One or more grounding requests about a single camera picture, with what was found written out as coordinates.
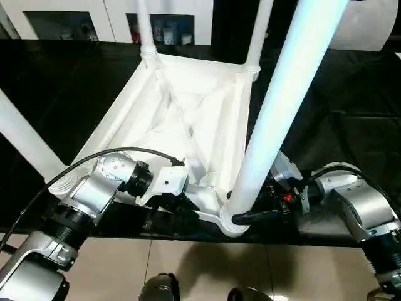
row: tiled floor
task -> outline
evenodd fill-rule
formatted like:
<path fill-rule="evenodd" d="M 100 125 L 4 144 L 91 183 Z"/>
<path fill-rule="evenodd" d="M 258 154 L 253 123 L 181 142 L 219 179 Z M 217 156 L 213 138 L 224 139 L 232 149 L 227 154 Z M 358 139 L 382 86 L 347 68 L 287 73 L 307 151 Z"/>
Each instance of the tiled floor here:
<path fill-rule="evenodd" d="M 66 274 L 67 300 L 137 300 L 145 279 L 160 272 L 175 273 L 182 300 L 191 301 L 227 300 L 240 286 L 275 301 L 362 301 L 377 286 L 358 249 L 90 238 Z"/>

